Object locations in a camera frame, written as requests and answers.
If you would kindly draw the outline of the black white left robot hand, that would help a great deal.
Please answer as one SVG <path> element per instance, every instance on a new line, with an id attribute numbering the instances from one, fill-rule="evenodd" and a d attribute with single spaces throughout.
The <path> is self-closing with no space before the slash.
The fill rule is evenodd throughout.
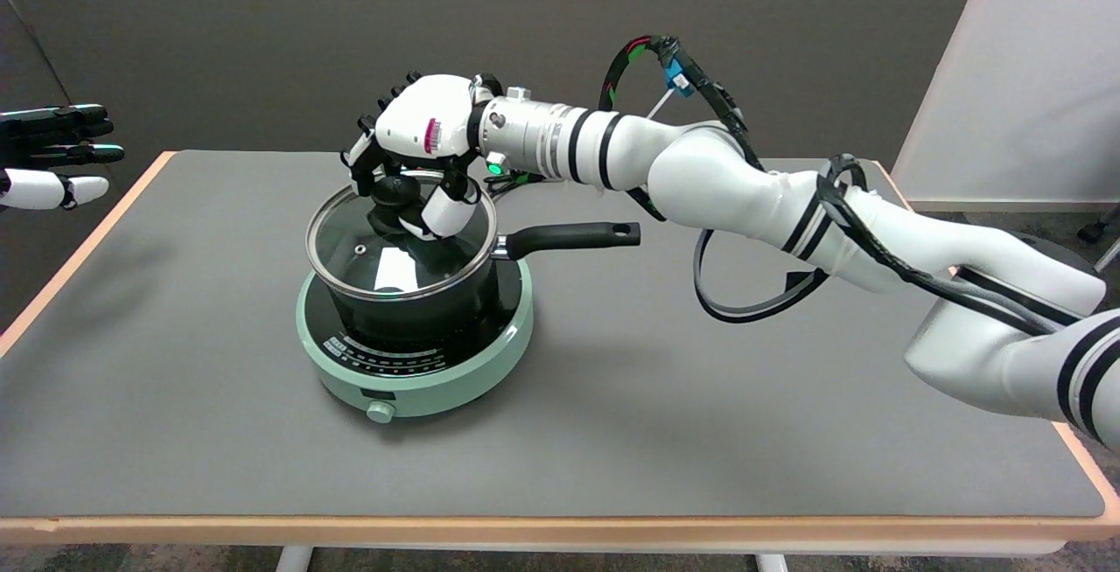
<path id="1" fill-rule="evenodd" d="M 124 149 L 100 144 L 115 130 L 100 103 L 34 107 L 1 114 L 1 204 L 24 210 L 73 210 L 104 196 L 100 175 L 67 175 L 57 168 L 116 163 Z"/>

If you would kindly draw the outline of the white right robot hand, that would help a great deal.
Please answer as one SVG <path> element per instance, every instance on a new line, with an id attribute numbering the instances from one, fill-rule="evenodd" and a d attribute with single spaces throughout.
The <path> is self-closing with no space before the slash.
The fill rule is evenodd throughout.
<path id="1" fill-rule="evenodd" d="M 360 118 L 360 139 L 340 153 L 353 193 L 394 213 L 417 238 L 456 236 L 480 201 L 468 177 L 480 156 L 480 113 L 504 94 L 489 73 L 409 73 L 379 100 L 379 116 Z"/>

